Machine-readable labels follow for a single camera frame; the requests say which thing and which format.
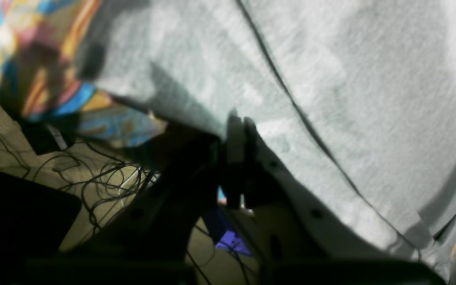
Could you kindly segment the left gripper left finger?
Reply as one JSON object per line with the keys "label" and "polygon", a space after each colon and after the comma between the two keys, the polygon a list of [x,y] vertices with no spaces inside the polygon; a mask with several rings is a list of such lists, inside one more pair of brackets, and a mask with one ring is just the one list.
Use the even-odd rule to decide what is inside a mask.
{"label": "left gripper left finger", "polygon": [[24,285],[195,285],[185,263],[204,214],[232,225],[244,218],[245,119],[228,117],[226,140],[206,135],[187,145],[149,189],[138,193],[90,240],[52,258],[27,261]]}

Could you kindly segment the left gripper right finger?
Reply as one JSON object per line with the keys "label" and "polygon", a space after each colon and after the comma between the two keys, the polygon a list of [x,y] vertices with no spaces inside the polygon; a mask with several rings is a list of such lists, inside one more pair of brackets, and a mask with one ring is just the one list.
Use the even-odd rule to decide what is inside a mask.
{"label": "left gripper right finger", "polygon": [[298,182],[242,121],[243,195],[266,235],[268,285],[443,285],[423,263],[400,260],[362,240]]}

